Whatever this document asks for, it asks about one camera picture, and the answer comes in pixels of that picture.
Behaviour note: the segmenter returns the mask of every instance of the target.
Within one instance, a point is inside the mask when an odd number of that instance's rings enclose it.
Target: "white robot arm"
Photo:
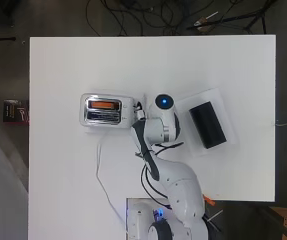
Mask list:
[[[154,222],[148,229],[148,240],[208,239],[208,230],[202,220],[205,212],[203,195],[194,171],[186,164],[157,157],[152,149],[153,144],[174,141],[180,134],[173,99],[165,94],[157,96],[148,118],[135,122],[131,134],[150,175],[166,190],[178,219],[177,222]]]

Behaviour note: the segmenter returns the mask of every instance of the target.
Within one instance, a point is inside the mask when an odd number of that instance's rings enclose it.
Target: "dark floor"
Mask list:
[[[177,1],[179,0],[170,1],[171,6],[174,6]],[[188,9],[190,12],[202,8],[209,2],[209,0],[180,1],[191,4]],[[108,2],[111,6],[119,7],[113,0]],[[152,0],[140,0],[139,2],[142,3],[144,8],[155,5],[155,1]],[[264,0],[244,0],[236,5],[225,17],[252,12],[262,6],[264,2]],[[13,14],[14,27],[0,25],[0,37],[17,37],[16,42],[0,42],[0,131],[6,136],[4,138],[0,137],[0,145],[5,146],[3,139],[7,138],[18,150],[27,166],[28,127],[6,126],[2,123],[2,101],[4,99],[28,99],[29,97],[29,38],[31,36],[95,36],[85,19],[86,3],[87,0],[22,1]],[[213,17],[213,20],[218,20],[229,7],[230,3],[228,0],[216,0],[209,8],[182,24],[178,28],[178,32],[182,35],[196,35],[198,34],[197,32],[186,31],[184,30],[185,27],[191,26],[200,17],[208,16],[216,11],[219,11],[219,14]],[[181,10],[174,9],[173,11],[175,13],[173,21],[178,21]],[[161,36],[163,34],[163,29],[148,27],[142,19],[142,14],[135,14],[143,22],[145,36]],[[169,14],[168,11],[165,11],[165,16],[170,16]],[[102,7],[100,1],[91,0],[88,15],[89,21],[101,35],[119,35],[119,25],[113,16]],[[147,18],[154,25],[162,24],[157,17],[148,16]],[[236,24],[245,25],[248,22],[249,20],[242,20]],[[276,119],[283,123],[287,122],[287,0],[279,0],[267,12],[266,23],[268,33],[277,35]],[[124,28],[129,36],[140,35],[138,22],[129,14],[125,14]],[[262,34],[260,21],[253,26],[252,32],[253,34]],[[238,29],[227,28],[226,26],[217,26],[210,32],[210,35],[216,34],[247,33]],[[287,207],[287,126],[278,127],[276,136],[276,203],[274,205]],[[246,204],[229,202],[224,203],[224,207],[226,211],[221,216],[220,222],[230,230],[226,231],[229,233],[227,239],[241,239],[241,237],[244,239],[245,236],[246,239],[249,236],[252,239],[261,239],[258,237],[258,233],[260,233],[262,239],[276,239],[268,238],[269,233],[266,233],[268,228],[265,227],[265,223],[257,220],[255,213]],[[231,223],[238,223],[238,226],[236,227]],[[246,229],[249,229],[248,226],[254,226],[253,228],[257,229],[257,231],[251,231],[251,234],[246,234]]]

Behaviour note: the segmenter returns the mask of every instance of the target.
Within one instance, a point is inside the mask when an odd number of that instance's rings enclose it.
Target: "small box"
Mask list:
[[[28,100],[4,100],[3,122],[13,124],[29,124]]]

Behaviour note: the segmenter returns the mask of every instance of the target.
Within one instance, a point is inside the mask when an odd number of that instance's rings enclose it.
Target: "floor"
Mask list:
[[[209,0],[182,0],[192,2],[191,11],[205,6]],[[111,6],[118,6],[113,0],[108,1]],[[144,6],[153,6],[152,0],[141,0]],[[29,38],[32,36],[95,36],[85,18],[87,0],[27,0],[22,1],[13,14],[14,27],[0,26],[0,37],[15,36],[15,42],[0,42],[0,146],[11,155],[14,169],[27,182],[28,140],[27,126],[8,126],[2,123],[2,104],[4,99],[28,99],[29,97]],[[236,5],[225,17],[248,13],[262,6],[264,0],[244,0]],[[213,20],[220,19],[230,3],[228,0],[216,0],[209,8],[196,14],[184,24],[179,31],[182,35],[195,35],[195,31],[186,31],[185,26],[191,26],[202,16],[213,12],[219,14]],[[138,23],[125,14],[125,24],[128,35],[140,34]],[[88,7],[89,21],[102,36],[118,36],[120,27],[113,16],[102,7],[100,1],[91,0]],[[149,18],[150,22],[160,24],[158,19]],[[238,24],[244,25],[248,20]],[[276,119],[279,123],[287,122],[287,0],[279,0],[266,14],[267,30],[277,35],[277,71],[276,71]],[[253,26],[254,34],[262,34],[261,23]],[[246,34],[238,29],[217,26],[210,35]],[[160,36],[162,29],[153,29],[144,24],[144,35]],[[276,129],[276,203],[274,205],[287,207],[287,126]],[[239,218],[239,224],[249,224],[252,219],[246,214],[248,207],[241,203],[225,203],[229,219]]]

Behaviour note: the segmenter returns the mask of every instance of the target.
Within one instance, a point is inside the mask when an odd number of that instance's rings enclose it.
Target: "black cable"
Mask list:
[[[99,37],[101,37],[101,35],[94,29],[94,27],[91,25],[90,21],[89,21],[89,18],[87,16],[87,9],[89,8],[89,4],[90,4],[91,0],[88,0],[87,3],[86,3],[86,7],[85,7],[85,17],[86,17],[86,21],[87,21],[87,24],[90,26],[90,28],[93,30],[93,32],[95,32],[95,34]]]
[[[141,36],[144,36],[144,34],[143,34],[143,24],[142,24],[142,22],[140,21],[140,19],[138,19],[138,17],[137,16],[135,16],[133,13],[131,13],[131,12],[129,12],[129,11],[125,11],[125,10],[121,10],[121,9],[112,9],[112,8],[110,8],[110,7],[108,7],[107,5],[104,5],[110,12],[121,12],[121,13],[127,13],[127,14],[129,14],[130,16],[132,16],[139,24],[140,24],[140,35]]]
[[[146,182],[149,184],[150,188],[152,188],[154,192],[156,192],[157,194],[159,194],[160,196],[162,196],[164,198],[168,198],[165,194],[159,192],[157,189],[155,189],[153,187],[153,185],[151,184],[151,182],[150,182],[150,180],[149,180],[149,178],[147,176],[147,168],[145,168],[145,179],[146,179]]]
[[[124,29],[124,14],[123,13],[121,13],[122,14],[122,23],[121,23],[121,29],[120,29],[120,33],[119,33],[119,36],[122,36],[122,31],[123,31],[123,29]]]
[[[163,147],[161,150],[159,150],[157,153],[155,153],[155,155],[159,155],[161,152],[167,150],[167,149],[170,149],[170,148],[176,148],[176,147],[179,147],[181,145],[183,145],[184,142],[180,142],[180,143],[176,143],[176,144],[173,144],[171,146],[163,146],[161,144],[155,144],[155,146],[158,146],[158,147]]]
[[[153,25],[152,23],[150,23],[147,18],[146,18],[146,13],[148,14],[151,14],[151,15],[154,15],[154,16],[157,16],[157,17],[161,17],[160,15],[156,14],[156,13],[153,13],[153,12],[149,12],[149,11],[144,11],[143,8],[142,8],[142,5],[139,3],[139,2],[136,2],[136,4],[140,7],[140,9],[136,9],[136,8],[132,8],[133,10],[137,11],[137,12],[140,12],[142,13],[142,17],[143,17],[143,20],[144,22],[146,23],[146,25],[148,25],[149,27],[151,28],[164,28],[166,26],[158,26],[158,25]]]
[[[144,186],[144,183],[143,183],[143,173],[144,173],[144,170],[146,168],[146,165],[144,165],[144,167],[142,168],[142,172],[141,172],[141,184],[142,184],[142,187],[144,188],[145,192],[147,193],[147,195],[150,196],[150,198],[155,201],[156,203],[160,204],[161,206],[167,208],[167,209],[172,209],[170,205],[166,205],[166,204],[163,204],[159,201],[157,201],[154,197],[152,197],[152,195],[147,191],[147,189],[145,188]]]
[[[115,18],[115,20],[117,21],[117,23],[120,25],[121,27],[121,31],[123,30],[124,34],[127,36],[127,32],[125,31],[123,24],[120,23],[119,19],[117,18],[117,16],[114,14],[114,9],[110,8],[107,5],[106,0],[100,0],[100,2],[102,3],[102,5],[112,14],[112,16]]]
[[[228,10],[222,15],[222,17],[220,18],[220,22],[215,24],[214,26],[212,26],[212,28],[206,32],[206,34],[209,34],[210,32],[212,32],[218,25],[220,25],[222,23],[222,20],[224,19],[224,17],[226,16],[226,14],[228,14],[232,8],[234,8],[235,5],[239,4],[240,2],[242,2],[243,0],[235,0],[234,2],[232,0],[230,0],[231,6],[228,8]]]
[[[186,17],[182,17],[181,21],[177,24],[175,30],[177,30],[179,28],[179,26],[185,22],[187,19],[189,19],[190,17],[192,17],[193,15],[195,14],[198,14],[199,12],[202,12],[203,10],[207,9],[208,7],[210,7],[212,4],[214,3],[214,0],[211,0],[206,6],[202,7],[201,9],[189,14],[188,16]]]

